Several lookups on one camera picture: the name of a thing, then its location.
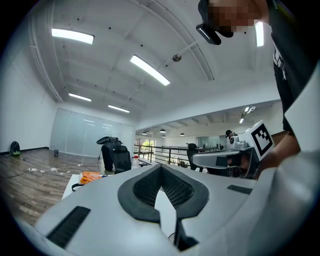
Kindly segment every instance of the black strap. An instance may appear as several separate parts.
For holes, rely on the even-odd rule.
[[[76,187],[82,187],[84,184],[79,184],[79,183],[76,183],[76,184],[73,184],[72,185],[72,191],[74,192],[75,190],[74,190],[74,188],[76,188]]]

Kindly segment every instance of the black railing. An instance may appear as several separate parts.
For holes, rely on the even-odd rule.
[[[197,148],[199,152],[217,150],[216,147]],[[144,146],[134,145],[134,154],[139,158],[146,159],[150,163],[177,165],[184,168],[190,166],[187,155],[187,147],[184,146]]]

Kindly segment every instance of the bottle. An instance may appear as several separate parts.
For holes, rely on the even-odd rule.
[[[132,168],[139,168],[139,160],[137,155],[135,155],[133,158]]]

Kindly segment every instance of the person's arm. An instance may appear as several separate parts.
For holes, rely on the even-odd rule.
[[[300,152],[297,138],[289,131],[277,146],[270,151],[262,160],[257,177],[267,168],[277,167],[284,159],[294,156]]]

